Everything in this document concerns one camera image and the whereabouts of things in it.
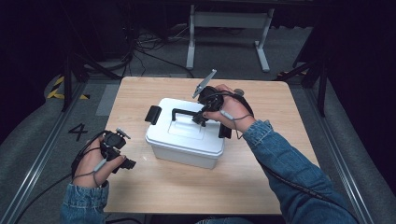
denim sleeve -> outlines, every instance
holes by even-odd
[[[268,120],[257,120],[243,136],[256,159],[269,169],[346,207],[345,200],[333,189],[328,177],[284,137],[274,132]],[[288,223],[356,223],[344,208],[311,197],[265,173]]]
[[[61,223],[105,223],[109,184],[101,188],[83,188],[69,184],[61,206]]]

white plastic box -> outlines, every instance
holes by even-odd
[[[146,141],[159,159],[213,169],[224,149],[224,138],[219,138],[220,123],[214,120],[202,127],[192,121],[192,116],[176,114],[174,108],[198,112],[203,105],[198,103],[164,98],[162,109],[155,125],[151,124],[146,133]]]

plastic container lid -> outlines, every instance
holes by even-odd
[[[146,133],[149,144],[209,158],[218,158],[222,154],[224,139],[219,138],[219,122],[209,120],[202,127],[192,121],[192,116],[184,114],[176,114],[176,120],[172,121],[174,108],[198,112],[203,105],[164,98],[159,107],[162,112],[157,123],[150,125]]]

wooden table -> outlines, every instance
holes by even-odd
[[[137,161],[133,170],[111,175],[107,212],[148,214],[280,214],[268,179],[244,139],[226,139],[223,155],[213,170],[157,159],[146,142],[144,119],[162,98],[195,102],[191,95],[201,79],[125,77],[106,129],[120,127],[132,139],[121,154]],[[271,120],[286,137],[318,165],[301,117],[284,82],[212,79],[245,91],[256,119]]]

hand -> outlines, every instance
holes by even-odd
[[[217,86],[216,89],[218,91],[230,91],[234,93],[231,88],[224,84]],[[230,129],[236,129],[237,131],[244,133],[256,120],[252,116],[247,116],[244,118],[244,116],[249,115],[250,113],[238,100],[234,99],[232,96],[223,95],[223,99],[224,104],[222,106],[222,110],[230,114],[234,120],[226,118],[219,111],[206,111],[204,112],[204,117],[207,119],[217,120]]]
[[[103,137],[95,139],[85,151],[87,152],[92,148],[100,147],[100,143],[102,141]],[[111,172],[123,163],[125,156],[118,156],[112,161],[107,161],[96,173],[85,175],[91,173],[95,166],[98,165],[102,160],[103,156],[100,152],[100,149],[94,149],[88,152],[78,165],[75,173],[75,176],[78,177],[73,180],[73,184],[85,188],[98,188],[100,185],[105,183]]]

